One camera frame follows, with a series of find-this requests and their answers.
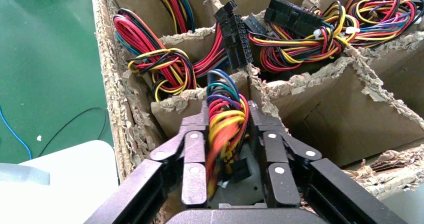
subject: black connector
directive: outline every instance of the black connector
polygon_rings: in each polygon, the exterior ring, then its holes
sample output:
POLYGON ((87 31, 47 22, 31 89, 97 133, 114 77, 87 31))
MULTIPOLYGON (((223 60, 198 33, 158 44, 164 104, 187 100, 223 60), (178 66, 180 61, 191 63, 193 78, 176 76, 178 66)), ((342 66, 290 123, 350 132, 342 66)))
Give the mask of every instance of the black connector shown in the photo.
POLYGON ((320 28, 323 16, 285 0, 271 0, 264 19, 301 37, 307 37, 320 28))
POLYGON ((267 29, 265 28, 265 26, 263 26, 258 19, 256 19, 256 17, 254 17, 253 15, 250 15, 245 21, 244 24, 246 25, 247 28, 249 28, 249 30, 253 33, 258 33, 258 34, 262 34, 262 35, 266 35, 267 34, 267 29))
POLYGON ((253 62, 248 34, 241 15, 234 14, 237 4, 231 0, 213 15, 221 27, 222 38, 231 69, 253 62))

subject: coiled wires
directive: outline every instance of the coiled wires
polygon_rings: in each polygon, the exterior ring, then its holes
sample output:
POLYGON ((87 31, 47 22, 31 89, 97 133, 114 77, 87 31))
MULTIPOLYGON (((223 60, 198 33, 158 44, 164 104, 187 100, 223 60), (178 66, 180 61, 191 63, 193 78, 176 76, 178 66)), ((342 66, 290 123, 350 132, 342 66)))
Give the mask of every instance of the coiled wires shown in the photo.
POLYGON ((335 1, 321 13, 313 8, 310 11, 324 17, 318 34, 298 36, 275 23, 268 23, 273 36, 249 32, 249 39, 260 51, 260 63, 268 72, 282 72, 298 68, 303 63, 313 63, 333 59, 341 53, 355 34, 344 35, 347 26, 358 27, 358 21, 346 14, 345 8, 335 1))
POLYGON ((360 28, 351 45, 375 49, 407 32, 424 15, 423 0, 349 0, 360 28))
POLYGON ((222 70, 208 72, 206 93, 209 109, 209 148, 205 165, 207 193, 211 198, 222 175, 230 175, 232 164, 238 160, 238 153, 247 136, 250 113, 246 98, 222 70), (213 80, 212 76, 218 76, 222 80, 213 80))
POLYGON ((193 10, 188 0, 160 0, 172 17, 175 33, 195 31, 193 10))
POLYGON ((117 39, 136 57, 128 59, 128 69, 137 74, 150 72, 153 81, 152 94, 159 102, 159 91, 168 95, 179 95, 184 90, 198 86, 196 78, 228 60, 223 46, 219 25, 208 54, 196 63, 177 48, 166 48, 149 27, 135 13, 120 9, 113 17, 117 39))

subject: metal bolt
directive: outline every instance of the metal bolt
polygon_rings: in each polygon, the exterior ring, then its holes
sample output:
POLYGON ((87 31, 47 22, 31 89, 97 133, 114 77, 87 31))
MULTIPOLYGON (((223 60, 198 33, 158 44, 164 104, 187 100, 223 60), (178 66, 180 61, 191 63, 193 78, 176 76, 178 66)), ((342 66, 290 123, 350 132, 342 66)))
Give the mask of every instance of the metal bolt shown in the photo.
POLYGON ((190 168, 190 173, 191 174, 197 174, 200 172, 200 169, 197 166, 194 166, 192 168, 190 168))
POLYGON ((313 151, 311 151, 311 150, 308 150, 308 151, 306 152, 306 155, 308 155, 308 156, 310 156, 310 157, 313 157, 313 156, 315 156, 315 152, 313 152, 313 151))
POLYGON ((275 168, 275 172, 278 173, 278 174, 283 174, 284 173, 284 168, 282 168, 282 167, 276 167, 275 168))
POLYGON ((165 152, 160 150, 160 151, 156 152, 156 153, 154 154, 154 156, 155 156, 157 159, 162 159, 162 158, 165 156, 165 152))

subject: black wire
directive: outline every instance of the black wire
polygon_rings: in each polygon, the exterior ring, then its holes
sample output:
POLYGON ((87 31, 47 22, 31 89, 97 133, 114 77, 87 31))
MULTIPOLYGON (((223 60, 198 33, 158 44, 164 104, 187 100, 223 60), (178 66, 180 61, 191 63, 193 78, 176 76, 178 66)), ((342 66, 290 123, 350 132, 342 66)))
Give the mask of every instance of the black wire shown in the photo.
POLYGON ((65 129, 71 122, 73 122, 75 119, 77 119, 78 117, 80 117, 82 114, 87 113, 89 111, 92 110, 102 110, 104 111, 104 122, 103 122, 103 127, 101 128, 101 132, 97 137, 97 140, 100 140, 100 138, 103 136, 104 132, 105 132, 105 127, 106 127, 106 122, 109 120, 109 115, 108 115, 108 110, 106 108, 101 108, 101 107, 92 107, 89 108, 81 113, 79 113, 78 115, 74 116, 74 118, 72 118, 70 121, 68 121, 64 126, 62 126, 62 128, 60 128, 54 135, 53 137, 47 142, 47 144, 44 146, 44 148, 41 150, 40 154, 38 154, 38 158, 42 156, 42 154, 44 153, 44 151, 46 150, 46 148, 50 145, 50 143, 52 143, 53 139, 55 139, 55 137, 63 130, 65 129))

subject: cardboard box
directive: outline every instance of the cardboard box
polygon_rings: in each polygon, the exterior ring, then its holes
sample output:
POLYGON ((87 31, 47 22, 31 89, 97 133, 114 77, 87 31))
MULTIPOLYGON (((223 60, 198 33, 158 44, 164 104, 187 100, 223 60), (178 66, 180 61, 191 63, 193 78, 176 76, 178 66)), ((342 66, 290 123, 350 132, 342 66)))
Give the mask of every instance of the cardboard box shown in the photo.
MULTIPOLYGON (((154 1, 157 0, 146 2, 151 6, 162 7, 159 5, 161 3, 154 4, 154 1)), ((200 1, 194 0, 191 4, 196 7, 193 8, 204 12, 203 16, 200 14, 197 18, 205 26, 199 26, 195 33, 166 35, 172 34, 172 25, 168 25, 171 19, 166 11, 164 15, 157 12, 153 15, 143 7, 131 8, 131 0, 93 0, 96 37, 121 181, 152 149, 176 133, 178 127, 175 120, 199 112, 205 91, 188 90, 180 96, 153 102, 149 80, 131 75, 126 70, 124 64, 129 53, 115 39, 111 16, 118 7, 126 7, 139 12, 138 14, 147 13, 148 17, 143 15, 141 18, 148 25, 151 22, 154 26, 158 20, 168 18, 168 21, 161 21, 163 23, 155 27, 158 33, 165 35, 161 37, 161 41, 168 48, 177 47, 186 51, 190 59, 195 61, 204 56, 212 45, 215 31, 213 13, 226 1, 228 0, 203 0, 198 5, 200 1)), ((270 0, 235 1, 239 5, 236 10, 238 13, 258 13, 261 21, 265 13, 261 10, 268 6, 270 0)), ((307 2, 331 3, 330 0, 305 0, 303 3, 307 2)), ((420 53, 422 36, 413 35, 408 39, 410 42, 402 42, 396 48, 399 54, 409 49, 416 50, 414 54, 420 53)), ((391 47, 381 49, 382 53, 384 50, 392 50, 391 47)), ((264 82, 258 78, 258 70, 252 65, 233 74, 232 78, 236 80, 240 91, 255 101, 262 112, 281 117, 294 137, 319 149, 340 166, 386 150, 408 149, 404 152, 385 153, 383 160, 377 160, 377 165, 400 167, 390 173, 375 173, 365 164, 358 170, 348 171, 369 192, 378 198, 384 198, 423 182, 421 160, 424 147, 420 144, 424 143, 424 121, 401 100, 395 99, 397 96, 393 97, 382 87, 383 82, 371 69, 374 65, 377 72, 385 76, 384 71, 380 72, 378 62, 384 63, 386 60, 378 52, 379 50, 375 52, 376 55, 371 55, 364 50, 348 48, 343 57, 318 72, 296 75, 289 81, 264 82)), ((176 194, 170 199, 170 203, 160 211, 158 222, 167 220, 180 210, 177 204, 179 198, 176 194)))

